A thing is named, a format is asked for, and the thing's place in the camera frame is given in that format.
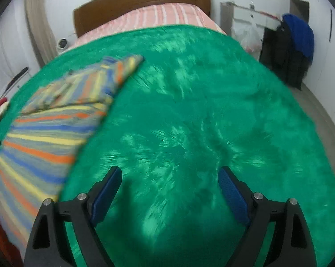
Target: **pink striped bedsheet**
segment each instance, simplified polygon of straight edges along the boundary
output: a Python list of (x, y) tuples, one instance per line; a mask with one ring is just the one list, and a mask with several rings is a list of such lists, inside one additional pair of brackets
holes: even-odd
[(81, 36), (68, 50), (89, 43), (101, 37), (135, 29), (188, 24), (209, 28), (220, 33), (223, 30), (199, 7), (183, 3), (152, 5), (130, 11), (115, 20), (99, 26)]

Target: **brown headboard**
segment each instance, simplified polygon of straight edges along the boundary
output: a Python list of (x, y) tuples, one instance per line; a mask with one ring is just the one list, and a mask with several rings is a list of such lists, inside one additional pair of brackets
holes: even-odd
[(164, 3), (187, 3), (196, 5), (210, 15), (211, 0), (92, 0), (74, 10), (76, 34), (85, 33), (132, 10)]

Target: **curtain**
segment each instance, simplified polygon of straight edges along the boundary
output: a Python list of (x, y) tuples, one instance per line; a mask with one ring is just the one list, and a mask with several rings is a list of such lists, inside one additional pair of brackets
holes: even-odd
[(25, 0), (26, 20), (40, 67), (57, 55), (56, 42), (45, 13), (44, 0)]

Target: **floor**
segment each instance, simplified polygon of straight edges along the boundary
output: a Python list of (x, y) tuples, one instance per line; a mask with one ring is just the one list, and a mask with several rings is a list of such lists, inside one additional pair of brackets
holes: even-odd
[(318, 135), (335, 175), (335, 125), (312, 92), (303, 84), (301, 88), (302, 91), (294, 88), (291, 88), (291, 91), (305, 113), (316, 124)]

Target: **white plastic bag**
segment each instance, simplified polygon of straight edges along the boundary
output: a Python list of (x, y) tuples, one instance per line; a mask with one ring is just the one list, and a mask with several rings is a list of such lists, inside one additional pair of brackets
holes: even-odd
[(232, 30), (232, 37), (240, 43), (246, 52), (252, 56), (255, 56), (255, 54), (261, 51), (262, 41), (255, 23)]

